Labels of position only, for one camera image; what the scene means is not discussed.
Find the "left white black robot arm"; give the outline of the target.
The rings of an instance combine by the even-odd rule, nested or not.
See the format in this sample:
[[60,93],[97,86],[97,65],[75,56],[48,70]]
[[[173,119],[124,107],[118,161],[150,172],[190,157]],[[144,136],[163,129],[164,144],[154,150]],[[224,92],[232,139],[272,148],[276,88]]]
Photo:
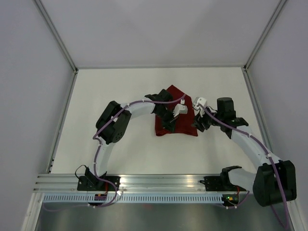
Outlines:
[[184,102],[184,97],[181,96],[174,100],[172,95],[163,89],[159,94],[148,94],[131,103],[109,102],[95,125],[97,131],[93,139],[98,141],[99,146],[93,164],[86,167],[83,176],[78,177],[78,186],[99,191],[105,183],[112,184],[106,178],[108,162],[115,144],[123,138],[130,120],[154,114],[162,120],[164,129],[173,132],[180,111],[176,107],[169,110],[168,105],[173,103],[181,105]]

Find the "dark red cloth napkin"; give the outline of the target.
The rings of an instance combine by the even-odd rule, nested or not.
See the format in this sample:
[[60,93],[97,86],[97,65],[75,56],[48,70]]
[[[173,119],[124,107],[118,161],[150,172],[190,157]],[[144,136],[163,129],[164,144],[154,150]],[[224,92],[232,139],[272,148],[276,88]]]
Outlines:
[[188,113],[185,115],[181,114],[178,116],[178,119],[176,121],[176,128],[174,132],[170,132],[162,128],[161,119],[158,117],[158,113],[164,108],[173,112],[173,109],[176,106],[176,104],[180,102],[163,104],[155,109],[155,114],[156,114],[155,134],[156,136],[161,137],[161,136],[164,136],[166,134],[171,134],[171,133],[181,133],[181,134],[186,134],[186,135],[191,135],[191,136],[196,136],[196,137],[198,136],[197,129],[191,126],[191,124],[193,123],[193,118],[194,118],[192,99],[190,96],[185,95],[184,100],[185,100],[185,105],[188,107]]

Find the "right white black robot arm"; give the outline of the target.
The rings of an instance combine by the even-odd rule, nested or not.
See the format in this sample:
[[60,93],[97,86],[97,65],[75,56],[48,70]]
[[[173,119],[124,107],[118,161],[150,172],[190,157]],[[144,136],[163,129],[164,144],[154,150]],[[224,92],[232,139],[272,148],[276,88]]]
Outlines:
[[258,138],[242,117],[237,117],[233,99],[217,99],[217,109],[212,111],[207,100],[197,97],[193,104],[197,112],[193,126],[200,132],[211,126],[219,127],[236,143],[254,165],[255,174],[240,166],[225,167],[220,173],[220,185],[230,191],[238,186],[253,193],[262,207],[286,203],[297,198],[295,166],[272,153]]

